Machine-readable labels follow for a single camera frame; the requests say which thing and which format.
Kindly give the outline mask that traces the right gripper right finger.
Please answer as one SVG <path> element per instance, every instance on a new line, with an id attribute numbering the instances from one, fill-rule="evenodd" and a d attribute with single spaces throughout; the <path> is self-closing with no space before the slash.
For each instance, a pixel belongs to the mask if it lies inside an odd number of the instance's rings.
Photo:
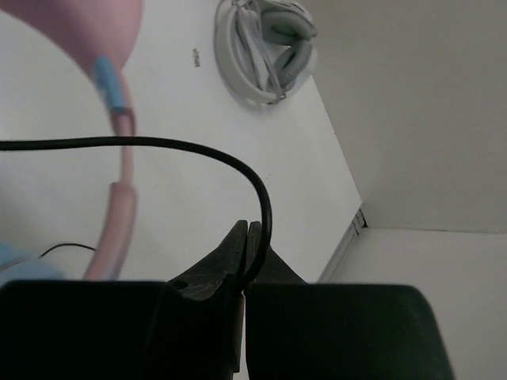
<path id="1" fill-rule="evenodd" d="M 269 250 L 246 290 L 251 379 L 452 379 L 433 309 L 416 288 L 306 283 Z"/>

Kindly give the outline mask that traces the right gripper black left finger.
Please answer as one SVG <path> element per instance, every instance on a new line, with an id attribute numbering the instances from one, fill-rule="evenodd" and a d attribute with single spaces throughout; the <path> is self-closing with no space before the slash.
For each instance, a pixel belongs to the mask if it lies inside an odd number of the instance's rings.
<path id="1" fill-rule="evenodd" d="M 18 280 L 1 289 L 4 379 L 230 379 L 248 224 L 159 281 Z"/>

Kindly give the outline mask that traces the pink blue cat-ear headphones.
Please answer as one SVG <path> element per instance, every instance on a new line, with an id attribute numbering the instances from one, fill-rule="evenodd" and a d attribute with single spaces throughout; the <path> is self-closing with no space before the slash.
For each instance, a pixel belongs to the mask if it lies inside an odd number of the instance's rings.
<path id="1" fill-rule="evenodd" d="M 136 119 L 123 68 L 137 41 L 142 1 L 3 1 L 1 9 L 29 25 L 64 51 L 93 83 L 113 134 L 82 139 L 3 141 L 1 150 L 120 148 L 120 175 L 109 188 L 109 205 L 85 280 L 114 280 L 131 244 L 137 194 L 133 185 Z"/>

